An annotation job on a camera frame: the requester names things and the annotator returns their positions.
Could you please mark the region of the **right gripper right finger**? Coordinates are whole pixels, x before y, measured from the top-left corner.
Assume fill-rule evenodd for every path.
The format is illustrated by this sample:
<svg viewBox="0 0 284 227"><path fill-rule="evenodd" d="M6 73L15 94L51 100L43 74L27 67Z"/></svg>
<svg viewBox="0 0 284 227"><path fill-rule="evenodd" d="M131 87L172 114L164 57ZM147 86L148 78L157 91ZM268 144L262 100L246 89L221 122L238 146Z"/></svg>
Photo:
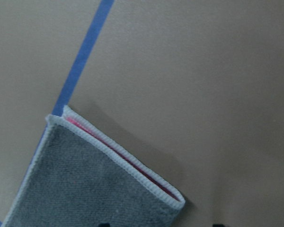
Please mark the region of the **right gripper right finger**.
<svg viewBox="0 0 284 227"><path fill-rule="evenodd" d="M212 227L225 227L225 225L221 223L215 223L212 225Z"/></svg>

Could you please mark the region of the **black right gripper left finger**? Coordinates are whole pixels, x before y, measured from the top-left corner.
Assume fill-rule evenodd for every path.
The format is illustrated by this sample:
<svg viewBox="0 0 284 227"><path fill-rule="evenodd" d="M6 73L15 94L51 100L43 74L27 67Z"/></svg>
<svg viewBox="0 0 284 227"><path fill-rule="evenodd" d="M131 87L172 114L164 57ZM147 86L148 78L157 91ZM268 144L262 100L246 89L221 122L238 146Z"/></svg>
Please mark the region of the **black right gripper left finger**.
<svg viewBox="0 0 284 227"><path fill-rule="evenodd" d="M110 227L109 223L100 223L98 227Z"/></svg>

